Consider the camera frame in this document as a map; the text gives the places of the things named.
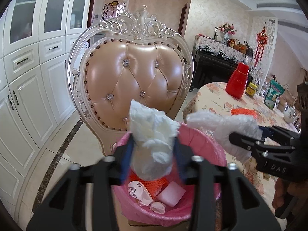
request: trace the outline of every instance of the white plastic bag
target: white plastic bag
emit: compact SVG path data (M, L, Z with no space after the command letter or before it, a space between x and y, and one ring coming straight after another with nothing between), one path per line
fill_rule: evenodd
M251 157L251 152L230 143L232 132L261 139L262 130L257 121L250 115L233 115L221 117L210 111L199 111L187 115L187 125L194 128L204 128L214 131L215 140L237 160L245 163Z
M157 180L168 175L173 163L174 137L179 122L165 112L131 101L130 131L135 140L131 168L142 180Z

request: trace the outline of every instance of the dining table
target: dining table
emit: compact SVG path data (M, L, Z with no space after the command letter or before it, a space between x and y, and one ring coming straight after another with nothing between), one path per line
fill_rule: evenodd
M233 108L247 108L250 110L255 110L258 125L276 125L297 132L296 128L292 124L288 124L284 121L283 113L276 108L274 108L274 110L269 109L264 104L264 99L261 96L255 94L253 98L251 98L244 93L241 99L236 99L225 91L226 85L227 84L225 82L212 82L201 87L195 97L183 110L184 123L186 123L186 116L188 114L202 110L209 110L214 114L224 117L231 116L231 110ZM200 128L199 130L215 141L213 131L203 128ZM266 138L265 144L277 145L276 142L269 138ZM274 186L277 177L257 171L257 163L253 157L251 157L246 163L241 163L227 152L225 152L225 154L227 163L237 164L239 170L250 181L250 183L254 185L255 189L274 213L275 210L272 207L272 200L274 198ZM281 229L284 230L286 228L286 220L281 220L279 218L277 218L277 220L281 225ZM221 230L221 200L216 201L216 231L218 230Z

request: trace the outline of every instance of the orange mesh bag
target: orange mesh bag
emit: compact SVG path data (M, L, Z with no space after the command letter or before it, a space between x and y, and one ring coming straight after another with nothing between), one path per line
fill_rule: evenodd
M231 109L231 114L253 116L255 119L257 119L257 112L248 108L233 108Z
M133 171L131 172L129 179L130 181L135 181L135 180L140 181L145 186L145 188L149 191L153 199L158 195L162 187L165 184L169 183L167 179L164 177L158 180L142 180Z

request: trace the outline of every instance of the snack bag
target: snack bag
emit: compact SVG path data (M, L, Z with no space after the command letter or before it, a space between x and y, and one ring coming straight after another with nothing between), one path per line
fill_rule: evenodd
M264 99L264 104L273 110L277 97L282 95L284 91L285 89L278 82L271 80L269 90Z

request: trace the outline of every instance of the yellow label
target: yellow label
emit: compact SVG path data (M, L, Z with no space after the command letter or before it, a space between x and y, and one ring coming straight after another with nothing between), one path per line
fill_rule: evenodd
M255 94L255 90L253 90L251 87L247 87L247 89L246 89L246 93L247 94L249 94L250 96L254 96L254 94Z

